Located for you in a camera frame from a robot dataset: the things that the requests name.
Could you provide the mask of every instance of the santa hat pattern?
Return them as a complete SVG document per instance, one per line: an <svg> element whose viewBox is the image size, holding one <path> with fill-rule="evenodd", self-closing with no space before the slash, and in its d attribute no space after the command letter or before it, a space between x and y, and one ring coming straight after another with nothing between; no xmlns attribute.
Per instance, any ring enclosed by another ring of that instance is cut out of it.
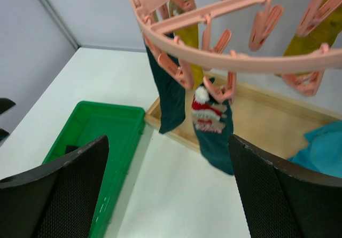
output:
<svg viewBox="0 0 342 238"><path fill-rule="evenodd" d="M210 119L219 121L222 116L219 110L209 104L209 93L204 86L199 86L195 90L191 108L192 114L203 121Z"/></svg>

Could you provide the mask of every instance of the red and white pattern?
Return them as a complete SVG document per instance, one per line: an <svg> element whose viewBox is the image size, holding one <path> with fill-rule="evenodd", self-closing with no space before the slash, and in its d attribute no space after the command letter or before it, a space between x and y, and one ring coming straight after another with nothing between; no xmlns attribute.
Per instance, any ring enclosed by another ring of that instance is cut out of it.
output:
<svg viewBox="0 0 342 238"><path fill-rule="evenodd" d="M209 103L209 94L204 86L196 89L192 101L192 119L196 130L222 133L223 126L218 125L222 112L213 108Z"/></svg>

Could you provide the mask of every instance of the teal cloth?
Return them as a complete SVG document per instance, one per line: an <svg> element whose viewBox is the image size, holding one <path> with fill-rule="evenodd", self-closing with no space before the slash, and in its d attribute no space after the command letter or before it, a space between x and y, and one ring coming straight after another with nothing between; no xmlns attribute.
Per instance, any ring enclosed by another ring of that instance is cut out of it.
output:
<svg viewBox="0 0 342 238"><path fill-rule="evenodd" d="M342 121L333 122L304 135L309 145L290 162L342 178Z"/></svg>
<svg viewBox="0 0 342 238"><path fill-rule="evenodd" d="M215 78L210 78L210 81L213 83ZM212 105L213 103L217 104L217 101L210 96L209 104ZM220 122L226 123L226 127L222 130L221 134L197 130L195 125L193 128L199 141L200 151L203 157L213 167L226 174L234 175L228 147L228 138L234 131L232 111L228 101L222 104L227 106L227 110L224 112L227 118L220 118Z"/></svg>
<svg viewBox="0 0 342 238"><path fill-rule="evenodd" d="M160 98L160 129L159 133L167 133L178 127L185 120L185 88L180 86L157 63L150 49L145 45L149 57L154 82ZM178 60L170 58L179 66Z"/></svg>

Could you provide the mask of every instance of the wooden box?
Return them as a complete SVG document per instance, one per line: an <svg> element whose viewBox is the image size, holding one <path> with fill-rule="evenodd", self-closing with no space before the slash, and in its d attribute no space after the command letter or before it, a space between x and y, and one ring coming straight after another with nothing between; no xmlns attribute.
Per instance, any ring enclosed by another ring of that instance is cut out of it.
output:
<svg viewBox="0 0 342 238"><path fill-rule="evenodd" d="M223 76L208 76L216 78L216 85L225 83ZM193 91L186 93L185 121L166 135L199 152L191 120L192 97ZM243 83L237 85L232 112L235 134L282 158L291 157L307 146L304 133L342 119L342 114ZM147 111L145 120L159 129L160 115L158 98Z"/></svg>

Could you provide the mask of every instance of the hanging sock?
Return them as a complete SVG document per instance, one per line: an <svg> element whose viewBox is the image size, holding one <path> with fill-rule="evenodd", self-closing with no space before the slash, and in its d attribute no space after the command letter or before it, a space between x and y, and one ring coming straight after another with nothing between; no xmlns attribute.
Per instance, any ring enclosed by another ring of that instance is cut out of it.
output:
<svg viewBox="0 0 342 238"><path fill-rule="evenodd" d="M228 100L218 104L201 83L193 97L192 122L202 155L215 168L234 175L228 148L234 126Z"/></svg>
<svg viewBox="0 0 342 238"><path fill-rule="evenodd" d="M165 134L185 120L185 89L158 65L150 49L146 45L145 47L160 99L159 133ZM179 66L176 58L172 56L170 58Z"/></svg>
<svg viewBox="0 0 342 238"><path fill-rule="evenodd" d="M335 9L326 19L324 19L311 33L305 37L294 35L287 47L284 57L292 55L310 54L321 47L322 43L328 43L332 47L338 34L342 31L342 5ZM298 73L296 75L306 75L309 73Z"/></svg>
<svg viewBox="0 0 342 238"><path fill-rule="evenodd" d="M169 2L169 13L170 16L173 17L175 12L177 14L182 14L184 10L182 10L179 6L177 6L172 0ZM199 42L198 42L198 24L193 26L188 26L182 29L179 29L174 32L176 36L184 42L185 45L194 47L198 49ZM195 81L193 88L197 88L201 82L203 81L203 70L200 66L191 64L192 76Z"/></svg>

